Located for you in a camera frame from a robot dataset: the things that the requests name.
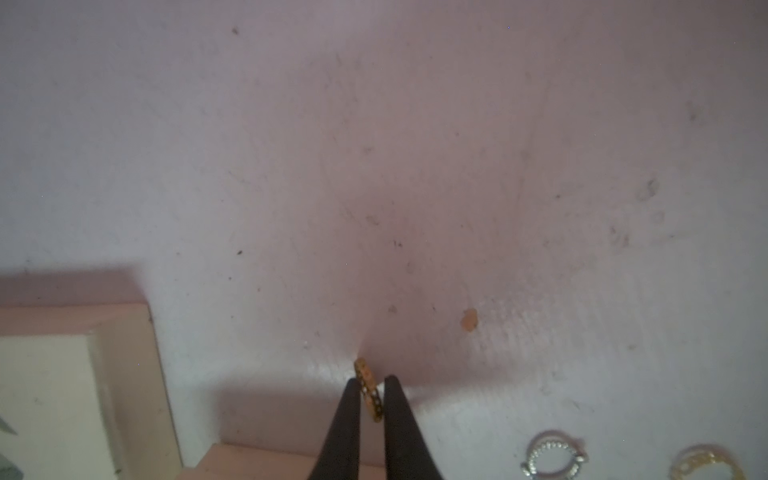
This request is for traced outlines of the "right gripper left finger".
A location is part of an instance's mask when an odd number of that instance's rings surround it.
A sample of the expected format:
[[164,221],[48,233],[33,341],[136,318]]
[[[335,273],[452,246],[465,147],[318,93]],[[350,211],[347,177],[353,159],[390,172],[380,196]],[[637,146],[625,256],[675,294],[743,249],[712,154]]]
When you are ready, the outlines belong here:
[[350,379],[308,480],[358,480],[360,468],[360,384]]

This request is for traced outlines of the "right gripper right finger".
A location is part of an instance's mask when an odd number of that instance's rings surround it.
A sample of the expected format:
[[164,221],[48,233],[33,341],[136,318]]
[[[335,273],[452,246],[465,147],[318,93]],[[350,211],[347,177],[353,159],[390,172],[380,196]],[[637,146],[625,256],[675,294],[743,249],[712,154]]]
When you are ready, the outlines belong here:
[[384,380],[385,468],[388,480],[442,480],[399,379]]

